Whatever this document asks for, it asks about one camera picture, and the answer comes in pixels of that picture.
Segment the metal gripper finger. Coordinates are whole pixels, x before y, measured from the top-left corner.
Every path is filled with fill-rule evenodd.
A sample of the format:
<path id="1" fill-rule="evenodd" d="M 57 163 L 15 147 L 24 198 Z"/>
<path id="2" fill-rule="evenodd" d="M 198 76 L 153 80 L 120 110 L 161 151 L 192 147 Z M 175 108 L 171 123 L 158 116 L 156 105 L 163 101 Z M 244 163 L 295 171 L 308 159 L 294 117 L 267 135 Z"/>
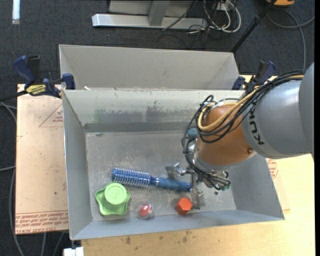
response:
<path id="1" fill-rule="evenodd" d="M 186 174 L 186 170 L 180 167 L 180 163 L 175 163 L 173 165 L 167 165 L 165 167 L 169 179 L 176 179 L 177 177 L 182 177 Z"/>
<path id="2" fill-rule="evenodd" d="M 199 210 L 205 206 L 204 192 L 194 187 L 190 191 L 193 208 Z"/>

